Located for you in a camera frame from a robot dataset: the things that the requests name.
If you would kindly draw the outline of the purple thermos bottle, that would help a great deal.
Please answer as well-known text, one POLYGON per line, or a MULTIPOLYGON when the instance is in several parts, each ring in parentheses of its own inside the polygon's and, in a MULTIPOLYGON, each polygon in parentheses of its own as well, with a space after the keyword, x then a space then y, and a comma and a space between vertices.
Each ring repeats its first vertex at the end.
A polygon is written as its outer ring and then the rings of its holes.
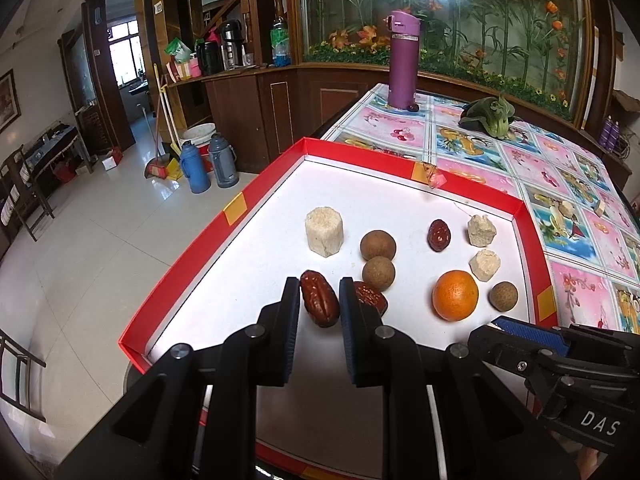
POLYGON ((387 28, 390 31, 388 105, 411 110, 416 105, 420 20, 408 12, 393 10, 387 18, 387 28))

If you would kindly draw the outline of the beige cake chunk round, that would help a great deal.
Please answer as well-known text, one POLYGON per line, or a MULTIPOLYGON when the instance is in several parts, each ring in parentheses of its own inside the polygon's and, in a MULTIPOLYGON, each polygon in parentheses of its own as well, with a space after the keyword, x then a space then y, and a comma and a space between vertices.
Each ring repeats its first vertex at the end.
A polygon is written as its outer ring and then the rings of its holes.
POLYGON ((469 265, 479 281, 488 282, 499 270, 501 260, 492 250, 482 249, 472 257, 469 265))

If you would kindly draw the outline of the colourful fruit print tablecloth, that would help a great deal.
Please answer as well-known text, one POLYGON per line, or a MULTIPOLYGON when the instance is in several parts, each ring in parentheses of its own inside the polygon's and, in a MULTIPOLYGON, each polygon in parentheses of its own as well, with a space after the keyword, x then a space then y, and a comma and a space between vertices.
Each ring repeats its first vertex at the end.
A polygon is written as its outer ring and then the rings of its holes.
POLYGON ((463 103, 443 96, 420 93, 415 112, 394 110, 387 91, 377 84, 324 138, 421 159, 519 198, 547 259, 559 322, 638 333, 639 226, 596 155, 521 120, 506 140, 460 128, 463 103), (573 219, 560 213, 562 200, 574 205, 573 219), (603 217, 594 213, 599 200, 603 217))

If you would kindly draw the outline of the grey thermos flask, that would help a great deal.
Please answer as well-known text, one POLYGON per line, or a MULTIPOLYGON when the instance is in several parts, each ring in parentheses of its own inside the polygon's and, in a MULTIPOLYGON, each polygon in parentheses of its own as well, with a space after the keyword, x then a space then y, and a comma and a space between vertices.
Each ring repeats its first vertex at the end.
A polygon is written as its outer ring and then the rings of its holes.
POLYGON ((208 154, 217 185, 220 188, 232 188, 239 180, 235 167, 235 154, 229 142, 220 134, 213 134, 208 144, 208 154))

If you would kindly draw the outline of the framed wall painting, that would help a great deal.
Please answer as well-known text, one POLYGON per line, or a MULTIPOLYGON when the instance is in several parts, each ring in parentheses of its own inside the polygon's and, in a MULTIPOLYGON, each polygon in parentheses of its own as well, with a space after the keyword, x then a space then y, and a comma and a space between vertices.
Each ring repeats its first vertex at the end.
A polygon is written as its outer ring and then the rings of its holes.
POLYGON ((0 77, 0 131, 6 130, 21 116, 13 70, 0 77))

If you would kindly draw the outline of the small orange mandarin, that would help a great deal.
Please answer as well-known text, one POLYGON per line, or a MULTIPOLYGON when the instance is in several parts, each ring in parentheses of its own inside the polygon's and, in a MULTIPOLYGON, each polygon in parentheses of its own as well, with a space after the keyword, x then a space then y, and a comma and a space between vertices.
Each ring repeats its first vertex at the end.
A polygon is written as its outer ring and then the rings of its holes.
POLYGON ((435 312, 448 322, 468 318, 480 298, 476 281, 466 271, 451 270, 442 274, 432 289, 435 312))

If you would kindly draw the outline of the red tray with white bottom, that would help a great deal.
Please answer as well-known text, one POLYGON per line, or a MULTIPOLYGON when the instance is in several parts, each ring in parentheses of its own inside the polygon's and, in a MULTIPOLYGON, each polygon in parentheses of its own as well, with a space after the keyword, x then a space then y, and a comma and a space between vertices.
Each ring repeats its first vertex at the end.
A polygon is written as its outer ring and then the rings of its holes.
MULTIPOLYGON (((361 239, 383 230, 397 245, 384 322, 418 344, 445 349, 497 314, 486 297, 489 283, 480 283, 475 311, 462 321, 445 321, 432 305, 443 273, 469 269, 475 250, 466 227, 474 214, 486 214, 497 229, 490 245, 501 260, 496 278, 518 289, 512 316, 555 325, 547 260, 522 200, 455 174, 432 188, 420 162, 305 139, 258 174, 186 248, 137 310, 119 347, 138 370, 148 370, 174 344, 221 344, 278 301, 287 278, 307 270, 332 286, 360 278, 361 239), (328 258, 307 243, 305 218, 317 207, 331 207, 343 220, 344 242, 328 258), (426 240, 436 219, 451 233, 442 252, 426 240)), ((290 380, 258 391, 256 434, 258 457, 296 474, 382 474, 382 392, 352 384, 338 326, 321 328, 300 315, 290 380)))

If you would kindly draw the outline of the purple spray bottles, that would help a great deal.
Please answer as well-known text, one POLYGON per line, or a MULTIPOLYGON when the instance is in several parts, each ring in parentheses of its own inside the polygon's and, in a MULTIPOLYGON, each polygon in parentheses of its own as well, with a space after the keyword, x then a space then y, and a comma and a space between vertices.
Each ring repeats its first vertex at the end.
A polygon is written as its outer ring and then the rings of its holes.
POLYGON ((612 152, 614 151, 615 145, 617 143, 617 139, 620 136, 620 126, 618 122, 614 122, 611 115, 608 115, 605 118, 600 138, 599 144, 601 148, 604 148, 605 151, 612 152))

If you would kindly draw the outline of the beige round cake piece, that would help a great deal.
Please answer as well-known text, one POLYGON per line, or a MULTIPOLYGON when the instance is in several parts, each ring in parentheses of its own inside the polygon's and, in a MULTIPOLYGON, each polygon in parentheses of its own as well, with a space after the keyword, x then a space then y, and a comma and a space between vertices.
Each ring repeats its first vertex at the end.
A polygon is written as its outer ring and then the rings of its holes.
POLYGON ((343 220, 331 207, 314 208, 305 218, 308 247, 312 252, 328 258, 337 254, 344 242, 343 220))

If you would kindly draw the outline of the brown longan fruit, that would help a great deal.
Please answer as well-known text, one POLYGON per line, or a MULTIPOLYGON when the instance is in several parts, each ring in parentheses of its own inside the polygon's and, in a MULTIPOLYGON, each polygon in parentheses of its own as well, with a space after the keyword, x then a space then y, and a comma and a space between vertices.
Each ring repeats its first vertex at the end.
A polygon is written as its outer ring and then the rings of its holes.
POLYGON ((362 280, 379 292, 389 289, 396 278, 396 270, 392 260, 376 256, 367 261, 362 269, 362 280))
POLYGON ((496 310, 508 312, 518 303, 518 289, 510 282, 500 282, 491 289, 488 299, 496 310))
POLYGON ((397 245, 393 237, 383 230, 373 230, 361 239, 360 254, 366 261, 375 257, 393 260, 397 245))

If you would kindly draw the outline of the wooden low cabinet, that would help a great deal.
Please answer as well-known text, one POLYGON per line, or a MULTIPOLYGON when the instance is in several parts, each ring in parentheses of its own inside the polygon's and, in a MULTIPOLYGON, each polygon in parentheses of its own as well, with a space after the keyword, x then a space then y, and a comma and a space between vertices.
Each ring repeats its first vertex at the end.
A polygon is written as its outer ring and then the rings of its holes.
MULTIPOLYGON (((376 84, 387 84, 388 67, 300 63, 281 68, 230 70, 168 84, 179 99, 171 107, 186 128, 212 120, 234 148, 236 168, 258 174, 303 136, 318 138, 376 84)), ((419 73, 418 89, 458 101, 496 96, 497 90, 447 76, 419 73)), ((516 116, 597 154, 621 190, 631 176, 626 162, 608 154, 590 133, 543 108, 504 92, 516 116)))

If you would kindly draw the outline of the small dark red jujube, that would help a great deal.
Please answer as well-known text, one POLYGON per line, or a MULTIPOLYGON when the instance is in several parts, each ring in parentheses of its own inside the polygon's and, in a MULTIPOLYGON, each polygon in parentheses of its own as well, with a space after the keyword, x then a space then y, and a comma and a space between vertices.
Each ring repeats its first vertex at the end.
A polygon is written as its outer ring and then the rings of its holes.
POLYGON ((451 233, 447 223, 442 219, 434 220, 428 228, 426 240, 428 246, 434 252, 442 252, 446 249, 451 240, 451 233))

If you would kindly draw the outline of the broom with dustpan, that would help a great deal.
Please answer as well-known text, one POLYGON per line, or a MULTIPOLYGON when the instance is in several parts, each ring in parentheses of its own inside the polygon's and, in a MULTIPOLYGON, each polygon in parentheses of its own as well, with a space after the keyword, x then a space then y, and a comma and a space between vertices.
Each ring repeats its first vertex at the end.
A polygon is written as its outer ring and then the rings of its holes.
POLYGON ((162 117, 168 128, 170 142, 168 146, 163 144, 160 138, 160 126, 155 127, 152 134, 154 141, 155 155, 146 163, 144 167, 145 179, 157 178, 160 180, 178 181, 182 178, 183 172, 180 167, 180 141, 175 119, 172 117, 170 103, 167 95, 167 84, 162 83, 160 71, 156 64, 153 64, 153 72, 158 90, 158 100, 162 117))

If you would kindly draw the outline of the green bok choy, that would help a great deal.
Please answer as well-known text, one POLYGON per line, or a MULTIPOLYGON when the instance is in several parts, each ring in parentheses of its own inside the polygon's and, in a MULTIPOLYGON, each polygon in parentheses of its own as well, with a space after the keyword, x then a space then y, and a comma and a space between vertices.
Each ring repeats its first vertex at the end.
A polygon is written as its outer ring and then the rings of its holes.
POLYGON ((494 139, 506 140, 515 119, 515 107, 500 94, 466 104, 458 125, 466 130, 484 132, 494 139))

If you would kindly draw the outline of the dark red jujube date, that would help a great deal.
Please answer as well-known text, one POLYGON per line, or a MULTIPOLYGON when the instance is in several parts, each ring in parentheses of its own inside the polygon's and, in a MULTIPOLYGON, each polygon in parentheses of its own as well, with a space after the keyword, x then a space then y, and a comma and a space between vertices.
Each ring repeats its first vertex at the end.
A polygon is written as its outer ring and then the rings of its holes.
POLYGON ((307 313, 321 328, 333 326, 340 318, 341 309, 333 288, 324 276, 307 270, 300 277, 300 289, 307 313))

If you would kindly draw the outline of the floral glass partition panel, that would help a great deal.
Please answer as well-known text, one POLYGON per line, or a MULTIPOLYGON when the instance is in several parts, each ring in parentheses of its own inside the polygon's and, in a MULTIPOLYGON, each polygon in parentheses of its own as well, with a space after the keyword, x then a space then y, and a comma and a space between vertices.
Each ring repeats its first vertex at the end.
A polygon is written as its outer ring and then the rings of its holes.
POLYGON ((509 93, 570 119, 587 47, 584 0, 299 0, 308 62, 386 66, 395 11, 420 25, 422 72, 509 93))

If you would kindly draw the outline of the green plastic bottle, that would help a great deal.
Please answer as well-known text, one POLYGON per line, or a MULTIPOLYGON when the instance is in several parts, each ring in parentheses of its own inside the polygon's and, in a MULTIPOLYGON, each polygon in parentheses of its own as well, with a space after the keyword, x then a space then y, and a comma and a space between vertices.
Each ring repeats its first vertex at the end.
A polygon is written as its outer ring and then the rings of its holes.
POLYGON ((272 62, 276 67, 291 64, 290 38, 288 38, 288 24, 284 18, 277 16, 270 30, 272 62))

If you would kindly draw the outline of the blue thermos flask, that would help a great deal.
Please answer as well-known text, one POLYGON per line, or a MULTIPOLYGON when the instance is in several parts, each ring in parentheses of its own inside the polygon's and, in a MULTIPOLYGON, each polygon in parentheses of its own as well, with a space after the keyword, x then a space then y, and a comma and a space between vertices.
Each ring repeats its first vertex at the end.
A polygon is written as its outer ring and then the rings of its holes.
POLYGON ((190 141, 182 144, 180 167, 189 182, 193 194, 201 194, 210 188, 210 180, 205 170, 200 151, 190 141))

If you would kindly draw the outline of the beige cake chunk upper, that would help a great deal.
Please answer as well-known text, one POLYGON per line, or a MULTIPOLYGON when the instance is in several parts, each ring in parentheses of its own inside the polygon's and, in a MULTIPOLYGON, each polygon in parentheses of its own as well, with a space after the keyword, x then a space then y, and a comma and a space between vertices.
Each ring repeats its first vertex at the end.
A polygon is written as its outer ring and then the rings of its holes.
POLYGON ((606 203, 604 200, 599 200, 597 205, 594 207, 594 213, 598 217, 603 217, 606 211, 606 203))

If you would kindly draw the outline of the beige cake chunk far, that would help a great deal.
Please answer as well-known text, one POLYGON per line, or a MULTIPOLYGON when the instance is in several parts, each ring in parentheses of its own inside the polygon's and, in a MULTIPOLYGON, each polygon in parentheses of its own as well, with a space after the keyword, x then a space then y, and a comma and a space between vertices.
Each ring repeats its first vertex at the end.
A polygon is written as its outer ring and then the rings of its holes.
POLYGON ((575 208, 568 200, 562 200, 559 204, 559 211, 564 218, 573 219, 575 215, 575 208))

